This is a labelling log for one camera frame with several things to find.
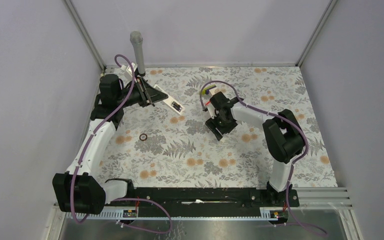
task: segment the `small ring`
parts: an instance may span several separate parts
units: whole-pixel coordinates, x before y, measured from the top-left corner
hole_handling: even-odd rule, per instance
[[[141,135],[139,135],[139,140],[145,141],[147,139],[148,139],[148,135],[146,135],[145,133],[142,133]]]

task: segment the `white wall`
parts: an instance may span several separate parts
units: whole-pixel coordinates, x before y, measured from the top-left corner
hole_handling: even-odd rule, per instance
[[[141,31],[145,64],[295,63],[329,0],[72,0],[108,65],[134,56]]]
[[[0,240],[40,238],[99,73],[61,0],[0,0]]]
[[[301,70],[364,239],[384,239],[384,1],[339,1]]]

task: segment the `metal frame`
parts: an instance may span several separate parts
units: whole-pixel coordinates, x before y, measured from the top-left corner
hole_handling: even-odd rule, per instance
[[[101,55],[99,54],[97,48],[94,45],[94,42],[91,39],[91,36],[89,35],[88,31],[85,28],[85,25],[82,22],[82,19],[80,18],[79,14],[77,13],[76,8],[74,7],[71,0],[62,0],[64,5],[66,6],[68,12],[70,13],[73,22],[75,26],[77,27],[78,31],[80,32],[84,42],[86,43],[87,47],[89,48],[90,52],[93,55],[93,58],[95,59],[96,63],[100,67],[102,71],[105,70],[105,63],[101,58]]]
[[[93,96],[96,96],[100,93],[99,91],[99,79],[105,74],[105,70],[102,71],[100,77],[98,78],[98,81],[96,81],[96,90],[95,90],[95,94]],[[95,108],[95,97],[92,99],[92,103],[90,105],[90,109],[89,109],[89,112],[88,112],[88,116],[91,116],[92,114],[92,111],[94,110]],[[83,144],[83,140],[86,138],[87,134],[88,134],[88,130],[89,130],[89,124],[91,123],[91,119],[88,118],[87,121],[86,121],[86,125],[84,126],[83,128],[83,135],[81,136],[80,138],[80,141],[78,143],[78,148],[77,149],[80,149],[82,147],[82,144]]]
[[[101,68],[101,70],[105,70],[106,67],[112,67],[107,66],[104,61],[102,60],[102,57],[97,50],[94,42],[91,39],[91,36],[89,35],[88,31],[86,30],[85,25],[82,22],[82,19],[80,18],[76,7],[73,5],[71,0],[62,0],[67,7],[68,12],[70,13],[78,31],[80,32],[81,36],[83,37],[87,47],[91,51],[96,63]],[[331,15],[334,7],[338,3],[339,0],[330,0],[329,4],[327,5],[326,9],[324,10],[323,14],[321,15],[320,20],[317,23],[317,26],[315,27],[313,33],[310,36],[310,39],[308,40],[303,52],[301,53],[301,56],[299,57],[298,61],[296,63],[267,63],[267,64],[254,64],[254,63],[221,63],[221,64],[146,64],[146,68],[200,68],[200,67],[301,67],[303,65],[304,60],[306,59],[310,49],[312,48],[314,42],[316,41],[317,37],[319,36],[319,33],[321,32],[322,28],[324,27],[328,17]]]
[[[347,189],[345,187],[296,187],[300,207],[292,207],[294,210],[336,210],[342,220],[343,229],[348,240],[362,240],[362,233],[356,221],[353,205],[351,204]],[[114,207],[106,206],[99,215],[89,216],[91,219],[119,219],[120,212],[123,209],[131,207]],[[261,207],[261,217],[174,217],[174,220],[194,221],[267,221],[267,212],[270,210],[281,210],[278,207]],[[65,219],[71,218],[69,212],[60,211],[57,203],[52,209],[50,224],[47,225],[47,232],[44,240],[58,240],[63,228]],[[149,217],[143,220],[155,221],[165,219],[165,217]]]
[[[321,18],[318,21],[318,24],[315,27],[314,32],[312,33],[310,39],[308,40],[308,43],[305,46],[304,51],[301,53],[301,56],[296,62],[297,67],[301,68],[301,66],[303,65],[307,55],[309,54],[310,49],[312,48],[314,42],[316,41],[317,37],[319,36],[320,32],[325,26],[326,21],[328,20],[329,16],[331,15],[332,11],[334,10],[338,2],[339,0],[330,0],[329,4],[327,5],[326,9],[323,12],[323,15],[321,15]]]

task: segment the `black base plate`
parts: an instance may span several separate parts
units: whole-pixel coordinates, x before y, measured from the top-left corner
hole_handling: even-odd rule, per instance
[[[291,207],[299,207],[296,190],[289,191]],[[172,217],[260,217],[260,207],[279,207],[284,199],[273,204],[266,189],[256,188],[179,188],[179,187],[131,187],[127,198],[153,200],[162,205]],[[201,200],[206,203],[191,203]],[[107,206],[134,207],[135,201],[115,201]],[[147,202],[140,202],[139,217],[165,217],[166,215]]]

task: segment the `gray leaf pattern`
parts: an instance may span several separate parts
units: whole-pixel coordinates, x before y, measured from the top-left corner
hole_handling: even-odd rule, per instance
[[[126,85],[121,69],[111,71]],[[99,183],[125,178],[132,179],[136,187],[264,187],[273,167],[264,132],[238,122],[217,141],[205,126],[209,114],[202,111],[200,89],[211,80],[223,80],[235,86],[248,104],[295,114],[308,139],[309,154],[295,165],[294,186],[337,186],[298,67],[147,68],[145,79],[178,100],[185,112],[178,115],[162,102],[155,107],[126,107],[123,123],[95,173]],[[216,85],[228,98],[235,96],[229,87]],[[142,133],[147,140],[139,140]]]

